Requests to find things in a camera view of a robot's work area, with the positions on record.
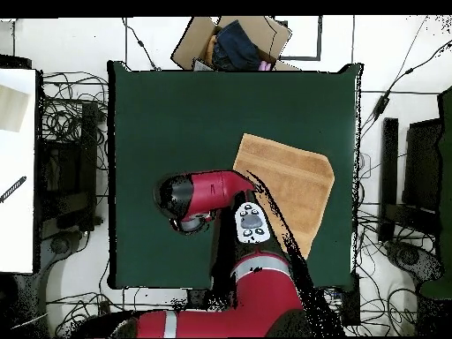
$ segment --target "cardboard box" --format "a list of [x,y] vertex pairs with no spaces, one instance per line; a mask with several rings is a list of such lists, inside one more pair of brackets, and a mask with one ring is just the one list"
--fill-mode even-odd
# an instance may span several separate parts
[[173,51],[171,60],[182,69],[191,70],[194,59],[204,59],[212,35],[236,19],[258,47],[260,58],[272,64],[272,71],[298,70],[278,61],[281,51],[291,37],[291,31],[268,16],[222,16],[218,24],[209,17],[193,17]]

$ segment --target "robot button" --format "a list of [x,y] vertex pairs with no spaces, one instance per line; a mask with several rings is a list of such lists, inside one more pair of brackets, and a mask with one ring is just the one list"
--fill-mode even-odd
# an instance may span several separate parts
[[243,229],[256,229],[262,226],[262,220],[258,215],[246,215],[240,223]]

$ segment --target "black border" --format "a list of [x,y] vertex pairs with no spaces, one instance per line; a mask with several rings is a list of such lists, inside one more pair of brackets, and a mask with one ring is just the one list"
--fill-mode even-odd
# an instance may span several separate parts
[[115,142],[115,113],[116,113],[116,83],[117,77],[115,74],[114,62],[109,60],[107,62],[107,74],[109,75],[109,104],[107,114],[107,145],[109,153],[107,160],[109,162],[108,188],[109,188],[109,275],[107,277],[108,286],[117,290],[116,275],[117,275],[117,166],[116,166],[116,142]]

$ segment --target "black cable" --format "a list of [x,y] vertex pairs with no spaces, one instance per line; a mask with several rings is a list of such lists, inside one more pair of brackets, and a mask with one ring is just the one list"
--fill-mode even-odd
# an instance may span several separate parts
[[109,259],[107,261],[107,265],[105,266],[105,270],[103,271],[102,277],[99,280],[99,291],[100,291],[101,294],[102,294],[102,280],[103,280],[103,277],[105,276],[105,274],[107,273],[107,269],[108,268],[109,268]]
[[135,312],[137,312],[137,294],[141,288],[138,287],[137,291],[135,292],[135,295],[133,296],[133,309]]
[[[403,156],[406,156],[406,153],[398,155],[397,158],[403,157]],[[374,167],[370,168],[369,170],[366,170],[366,172],[371,171],[371,170],[374,170],[375,168],[378,168],[380,165],[381,165],[381,162],[380,162],[379,164],[375,165]]]
[[84,246],[82,249],[76,251],[75,253],[77,253],[77,252],[82,252],[85,248],[87,248],[88,242],[89,242],[89,237],[90,237],[90,236],[91,236],[91,231],[88,231],[87,242],[85,243],[85,246]]
[[394,81],[396,81],[396,79],[399,77],[400,72],[402,71],[403,67],[405,66],[406,59],[408,58],[408,55],[409,55],[410,52],[411,52],[411,49],[412,49],[412,47],[413,47],[414,42],[415,42],[416,39],[418,38],[418,34],[419,34],[419,32],[420,32],[420,29],[422,28],[422,26],[424,25],[424,23],[427,21],[427,19],[428,19],[428,16],[426,16],[426,17],[424,18],[424,20],[422,21],[422,23],[420,24],[419,29],[418,29],[418,31],[416,32],[416,35],[414,36],[413,41],[411,42],[411,45],[410,45],[410,47],[409,47],[409,49],[408,49],[408,52],[407,52],[406,55],[405,55],[405,59],[403,60],[402,66],[400,67],[399,72],[397,73],[397,75],[396,75],[395,78],[394,78]]
[[391,84],[391,86],[389,86],[388,90],[386,91],[386,93],[380,98],[380,100],[377,103],[377,106],[375,107],[375,109],[373,110],[373,113],[375,114],[374,118],[373,118],[373,123],[367,128],[367,130],[365,130],[365,132],[361,135],[361,139],[364,138],[364,136],[367,134],[367,132],[371,129],[371,127],[375,124],[375,122],[377,121],[377,119],[379,118],[379,116],[383,113],[384,109],[386,108],[386,105],[388,104],[388,97],[391,94],[391,89],[392,87],[401,79],[403,78],[405,75],[411,74],[412,72],[414,72],[415,70],[417,70],[418,68],[420,68],[421,66],[427,64],[428,62],[430,62],[438,52],[440,51],[444,51],[446,48],[450,48],[452,47],[452,39],[450,41],[447,41],[446,43],[444,43],[443,45],[441,45],[438,49],[436,49],[434,51],[434,53],[432,54],[432,56],[430,58],[428,58],[427,60],[425,60],[424,63],[416,65],[410,69],[408,69],[404,74],[400,75],[398,78],[396,78],[394,80],[394,82]]
[[273,39],[272,39],[272,43],[271,43],[271,45],[270,45],[270,50],[269,50],[269,52],[268,52],[268,58],[272,58],[272,48],[273,48],[273,43],[274,43],[274,41],[275,41],[275,37],[276,37],[276,34],[278,34],[277,32],[276,32],[276,30],[274,30],[274,28],[272,28],[272,26],[270,25],[270,23],[268,22],[268,19],[267,19],[267,17],[266,16],[262,16],[263,18],[264,18],[264,20],[267,22],[267,25],[273,30],[273,32],[274,32],[274,34],[273,34]]
[[390,303],[389,303],[389,301],[390,301],[390,299],[392,298],[392,296],[394,295],[394,294],[396,294],[397,292],[399,292],[399,291],[408,291],[408,292],[410,292],[411,294],[413,294],[415,297],[419,297],[419,295],[415,292],[415,291],[413,291],[413,290],[410,290],[410,289],[406,289],[406,288],[404,288],[404,287],[402,287],[402,288],[400,288],[400,289],[396,289],[396,290],[393,290],[393,291],[391,291],[390,293],[389,293],[389,295],[388,295],[388,299],[387,299],[387,309],[388,309],[388,316],[389,316],[389,323],[391,324],[391,327],[395,330],[395,333],[397,334],[397,335],[399,335],[399,336],[402,336],[399,332],[398,332],[398,330],[396,329],[396,327],[395,327],[395,325],[394,325],[394,322],[393,322],[393,318],[392,318],[392,310],[391,310],[391,308],[390,308]]
[[391,92],[391,88],[392,88],[392,87],[397,83],[397,81],[399,81],[403,76],[408,75],[408,74],[411,74],[411,73],[414,72],[416,69],[420,68],[421,66],[424,66],[425,64],[427,64],[428,62],[430,62],[431,60],[433,60],[433,58],[435,57],[435,55],[436,55],[438,52],[440,52],[440,51],[443,52],[446,48],[450,48],[450,47],[452,47],[452,39],[451,39],[450,41],[446,41],[443,45],[441,45],[438,49],[436,49],[436,50],[434,51],[434,53],[432,54],[432,56],[431,56],[428,60],[426,60],[426,61],[423,62],[422,64],[416,65],[415,67],[408,69],[404,74],[402,74],[399,78],[397,78],[397,79],[394,81],[394,83],[389,87],[388,93]]
[[131,30],[131,31],[133,32],[133,36],[135,36],[135,39],[137,40],[137,43],[139,44],[139,46],[145,50],[147,59],[148,59],[149,62],[151,63],[153,69],[154,69],[155,71],[160,71],[161,69],[158,68],[157,66],[155,66],[154,62],[151,60],[151,56],[147,53],[147,49],[146,49],[146,47],[145,47],[143,41],[141,41],[141,40],[139,39],[139,37],[138,37],[137,34],[135,33],[135,30],[133,30],[133,28],[131,28],[129,25],[127,25],[127,24],[125,23],[124,18],[121,18],[121,20],[123,21],[124,27],[125,27],[125,28],[128,28],[129,30]]
[[359,203],[358,203],[358,207],[361,207],[361,204],[363,204],[363,200],[364,200],[364,197],[365,197],[365,191],[364,191],[364,186],[363,186],[363,184],[361,184],[361,182],[359,181],[358,182],[359,183],[359,187],[360,187],[360,189],[361,189],[361,199],[359,200]]

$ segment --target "power cord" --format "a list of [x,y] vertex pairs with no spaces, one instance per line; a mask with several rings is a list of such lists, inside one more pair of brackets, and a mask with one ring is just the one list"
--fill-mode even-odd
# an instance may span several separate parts
[[452,39],[450,41],[445,42],[444,44],[442,44],[438,49],[436,49],[434,51],[434,53],[431,55],[430,58],[428,58],[427,60],[425,60],[424,63],[416,65],[410,69],[408,69],[404,74],[400,75],[400,72],[403,69],[403,66],[405,64],[406,59],[408,58],[408,55],[410,54],[411,48],[414,44],[414,41],[418,38],[418,34],[419,31],[421,29],[421,27],[424,25],[424,23],[426,22],[426,19],[428,18],[428,16],[426,16],[426,18],[422,21],[422,24],[420,25],[418,32],[416,33],[416,36],[414,37],[413,42],[410,45],[410,48],[408,49],[408,52],[405,56],[405,59],[403,60],[403,64],[402,67],[400,69],[400,71],[397,73],[397,76],[395,77],[395,80],[393,81],[393,83],[389,86],[388,90],[386,91],[386,93],[384,95],[382,95],[380,97],[380,99],[377,101],[377,104],[375,105],[374,109],[373,109],[373,113],[371,114],[371,116],[373,116],[373,122],[371,123],[371,125],[365,130],[365,132],[361,135],[361,139],[364,138],[364,136],[367,134],[367,132],[371,129],[371,127],[375,124],[375,122],[377,121],[377,119],[380,117],[380,115],[384,112],[384,110],[386,109],[386,107],[388,106],[389,103],[389,95],[391,93],[392,87],[394,87],[394,85],[405,75],[411,74],[412,72],[414,72],[416,69],[420,68],[421,66],[427,64],[428,62],[430,62],[438,52],[442,52],[444,51],[446,48],[450,48],[452,47]]
[[127,24],[125,23],[124,18],[121,18],[121,20],[123,21],[124,27],[125,27],[125,28],[128,28],[129,30],[131,30],[131,31],[133,32],[133,36],[135,36],[135,39],[137,40],[137,43],[139,44],[139,46],[145,50],[147,59],[149,60],[149,63],[151,63],[151,66],[153,67],[153,69],[154,69],[155,71],[160,71],[161,68],[157,67],[157,66],[154,64],[154,61],[152,61],[151,56],[147,53],[147,49],[146,49],[146,47],[145,47],[145,44],[143,43],[143,41],[141,41],[141,40],[139,39],[139,37],[138,37],[137,34],[135,33],[135,30],[133,30],[133,28],[131,28],[129,25],[127,25]]

